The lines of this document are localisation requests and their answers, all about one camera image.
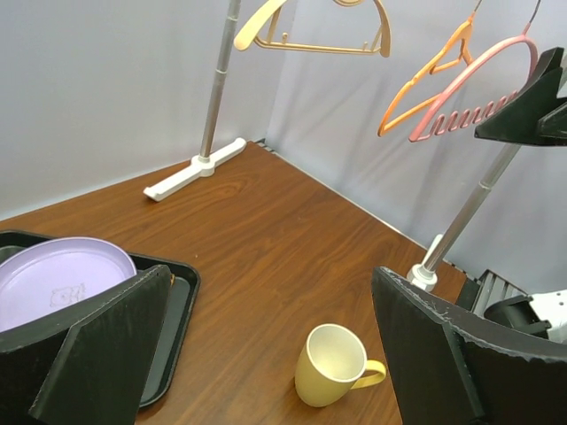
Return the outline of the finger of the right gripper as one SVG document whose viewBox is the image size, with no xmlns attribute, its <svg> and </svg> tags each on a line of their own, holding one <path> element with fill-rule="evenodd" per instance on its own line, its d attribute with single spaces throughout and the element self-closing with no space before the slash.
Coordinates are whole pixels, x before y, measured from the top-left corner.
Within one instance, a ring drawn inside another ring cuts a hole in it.
<svg viewBox="0 0 567 425">
<path fill-rule="evenodd" d="M 550 101 L 535 108 L 535 145 L 566 145 L 566 102 Z"/>
<path fill-rule="evenodd" d="M 475 128 L 475 137 L 502 143 L 535 144 L 535 108 L 550 101 L 565 101 L 564 48 L 541 53 L 536 68 L 519 93 Z"/>
</svg>

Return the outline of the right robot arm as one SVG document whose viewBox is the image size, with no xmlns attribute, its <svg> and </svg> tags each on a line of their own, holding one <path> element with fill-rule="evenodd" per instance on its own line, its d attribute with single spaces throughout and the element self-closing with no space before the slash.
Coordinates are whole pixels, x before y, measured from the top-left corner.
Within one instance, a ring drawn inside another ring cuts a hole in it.
<svg viewBox="0 0 567 425">
<path fill-rule="evenodd" d="M 541 53 L 535 70 L 517 95 L 475 128 L 474 136 L 508 147 L 566 145 L 564 48 Z M 528 335 L 566 342 L 566 291 L 516 296 L 487 307 L 484 317 Z"/>
</svg>

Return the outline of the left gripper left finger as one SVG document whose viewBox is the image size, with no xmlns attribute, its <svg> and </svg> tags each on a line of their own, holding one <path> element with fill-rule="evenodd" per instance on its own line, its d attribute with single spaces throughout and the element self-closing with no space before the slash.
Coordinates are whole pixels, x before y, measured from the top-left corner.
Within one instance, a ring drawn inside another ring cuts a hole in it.
<svg viewBox="0 0 567 425">
<path fill-rule="evenodd" d="M 158 265 L 2 332 L 1 422 L 134 423 L 171 286 Z"/>
</svg>

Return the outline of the pink hanger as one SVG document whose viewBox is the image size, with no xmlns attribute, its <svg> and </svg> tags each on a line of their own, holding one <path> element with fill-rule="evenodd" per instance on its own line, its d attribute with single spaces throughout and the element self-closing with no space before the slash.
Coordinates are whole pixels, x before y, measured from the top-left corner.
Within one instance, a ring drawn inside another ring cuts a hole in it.
<svg viewBox="0 0 567 425">
<path fill-rule="evenodd" d="M 465 67 L 441 91 L 408 135 L 411 143 L 465 130 L 498 112 L 532 77 L 540 58 L 529 31 L 540 10 L 518 34 L 498 41 Z"/>
</svg>

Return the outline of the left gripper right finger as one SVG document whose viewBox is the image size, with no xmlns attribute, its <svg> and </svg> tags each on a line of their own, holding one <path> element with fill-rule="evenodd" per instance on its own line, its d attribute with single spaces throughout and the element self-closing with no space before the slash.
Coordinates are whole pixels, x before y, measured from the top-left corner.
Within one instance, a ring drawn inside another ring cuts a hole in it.
<svg viewBox="0 0 567 425">
<path fill-rule="evenodd" d="M 566 342 L 489 321 L 387 267 L 371 289 L 403 423 L 566 422 Z"/>
</svg>

